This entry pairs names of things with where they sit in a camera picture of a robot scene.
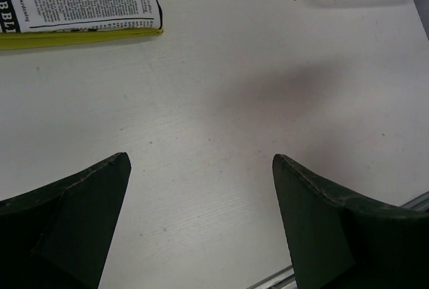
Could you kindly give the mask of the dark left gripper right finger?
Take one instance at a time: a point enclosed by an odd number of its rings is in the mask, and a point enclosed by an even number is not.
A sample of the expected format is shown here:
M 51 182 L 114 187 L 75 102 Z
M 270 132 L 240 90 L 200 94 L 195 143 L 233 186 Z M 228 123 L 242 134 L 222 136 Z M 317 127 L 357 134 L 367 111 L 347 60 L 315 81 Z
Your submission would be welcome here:
M 427 194 L 397 207 L 285 155 L 272 170 L 297 287 L 428 287 Z

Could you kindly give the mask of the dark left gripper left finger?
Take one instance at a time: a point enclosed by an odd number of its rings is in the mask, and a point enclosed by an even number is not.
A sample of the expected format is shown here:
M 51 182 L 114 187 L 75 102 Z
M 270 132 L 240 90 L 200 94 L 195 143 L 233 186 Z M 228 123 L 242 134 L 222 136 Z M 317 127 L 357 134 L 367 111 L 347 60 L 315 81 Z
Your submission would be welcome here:
M 125 152 L 1 201 L 2 288 L 98 288 L 129 177 Z

